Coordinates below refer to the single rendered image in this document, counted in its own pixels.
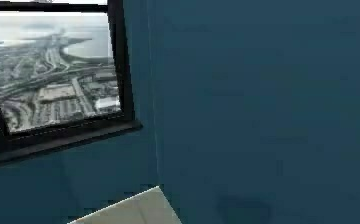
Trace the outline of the black framed window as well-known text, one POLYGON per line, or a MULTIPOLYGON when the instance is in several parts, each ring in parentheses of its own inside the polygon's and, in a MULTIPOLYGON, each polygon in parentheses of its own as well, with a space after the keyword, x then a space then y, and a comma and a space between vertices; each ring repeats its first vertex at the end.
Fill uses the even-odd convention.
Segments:
POLYGON ((141 126, 125 0, 0 0, 0 166, 141 126))

